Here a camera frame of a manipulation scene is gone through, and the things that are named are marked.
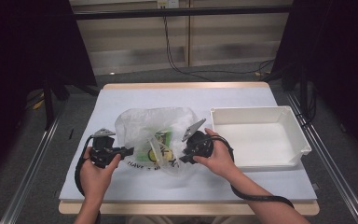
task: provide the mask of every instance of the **black handheld controller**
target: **black handheld controller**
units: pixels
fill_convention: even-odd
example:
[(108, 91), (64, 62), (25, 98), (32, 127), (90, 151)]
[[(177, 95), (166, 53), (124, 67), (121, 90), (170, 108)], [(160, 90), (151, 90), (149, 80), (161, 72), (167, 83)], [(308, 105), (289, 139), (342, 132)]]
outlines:
[(126, 156), (133, 155), (133, 147), (112, 147), (114, 142), (115, 139), (108, 136), (94, 137), (92, 150), (89, 152), (90, 159), (94, 165), (105, 168), (117, 154), (121, 155), (122, 160)]
[(193, 156), (201, 156), (208, 158), (213, 152), (213, 141), (211, 136), (201, 131), (196, 131), (186, 142), (186, 148), (183, 150), (185, 156), (179, 158), (184, 163), (197, 163), (193, 160)]

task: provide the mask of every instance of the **white tray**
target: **white tray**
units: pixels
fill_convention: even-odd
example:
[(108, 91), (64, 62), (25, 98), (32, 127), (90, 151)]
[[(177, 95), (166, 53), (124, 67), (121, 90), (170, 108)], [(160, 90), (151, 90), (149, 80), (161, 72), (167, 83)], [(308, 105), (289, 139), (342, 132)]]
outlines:
[(290, 106), (213, 108), (211, 117), (240, 168), (295, 166), (311, 151)]

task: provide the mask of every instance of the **plastic bag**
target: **plastic bag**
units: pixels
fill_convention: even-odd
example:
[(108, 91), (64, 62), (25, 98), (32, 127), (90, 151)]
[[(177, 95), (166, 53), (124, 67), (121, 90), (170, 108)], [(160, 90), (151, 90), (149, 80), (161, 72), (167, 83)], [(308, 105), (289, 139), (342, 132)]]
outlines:
[(115, 126), (118, 144), (134, 147), (126, 157), (128, 165), (146, 170), (162, 170), (180, 175), (187, 167), (179, 160), (186, 148), (186, 129), (197, 122), (190, 108), (163, 107), (129, 109), (118, 116)]

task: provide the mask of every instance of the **gray floor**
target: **gray floor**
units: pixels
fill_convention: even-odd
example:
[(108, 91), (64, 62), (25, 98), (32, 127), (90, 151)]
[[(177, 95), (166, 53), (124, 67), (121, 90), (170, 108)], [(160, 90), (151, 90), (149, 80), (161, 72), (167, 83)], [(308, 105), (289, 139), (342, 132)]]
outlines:
[[(239, 63), (228, 65), (207, 66), (196, 69), (250, 71), (256, 70), (258, 63)], [(228, 74), (223, 72), (197, 73), (214, 81), (257, 81), (251, 74)], [(114, 76), (98, 76), (101, 88), (106, 83), (121, 82), (174, 82), (174, 81), (205, 81), (198, 77), (179, 74), (172, 69), (120, 74)], [(282, 91), (280, 80), (270, 83), (272, 92), (279, 105), (288, 105), (285, 92)], [(17, 223), (68, 223), (75, 216), (66, 216), (58, 211), (59, 191), (61, 190), (66, 171), (72, 160), (81, 135), (87, 125), (90, 114), (96, 102), (96, 97), (87, 95), (77, 89), (69, 88), (71, 97), (67, 102), (55, 101), (55, 108), (63, 105), (62, 117), (48, 150), (37, 170), (32, 186), (27, 192), (26, 200), (16, 218)], [(338, 168), (349, 182), (358, 197), (358, 145), (349, 133), (340, 129), (340, 122), (334, 116), (328, 105), (322, 99), (317, 101), (317, 114), (312, 122), (323, 139)], [(12, 149), (0, 165), (0, 220), (16, 192), (27, 167), (33, 158), (43, 137), (45, 127), (45, 112), (43, 106), (37, 110), (28, 109), (18, 129), (16, 141)], [(342, 200), (330, 175), (326, 172), (319, 155), (312, 151), (302, 159), (310, 181), (317, 184), (316, 189), (320, 213), (308, 217), (312, 223), (356, 223)], [(124, 223), (124, 217), (103, 216), (103, 223)], [(193, 217), (186, 223), (200, 223)]]

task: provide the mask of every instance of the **person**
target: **person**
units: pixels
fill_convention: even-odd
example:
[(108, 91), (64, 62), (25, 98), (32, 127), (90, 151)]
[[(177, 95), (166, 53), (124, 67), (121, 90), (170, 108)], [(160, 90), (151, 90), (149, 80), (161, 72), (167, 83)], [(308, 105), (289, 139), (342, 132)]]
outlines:
[[(205, 132), (210, 136), (218, 135), (218, 133), (210, 129), (205, 129)], [(235, 189), (243, 194), (271, 195), (234, 164), (224, 143), (213, 141), (213, 145), (211, 157), (194, 156), (193, 160), (208, 167), (214, 174), (225, 178)], [(84, 158), (88, 158), (89, 155), (90, 147), (87, 148)], [(101, 169), (94, 166), (90, 160), (85, 161), (80, 171), (80, 181), (85, 193), (85, 200), (76, 217), (76, 224), (95, 222), (103, 202), (103, 196), (109, 187), (112, 173), (119, 162), (120, 156), (116, 155), (105, 169)], [(256, 201), (247, 201), (247, 203), (261, 223), (309, 223), (293, 207), (286, 203)]]

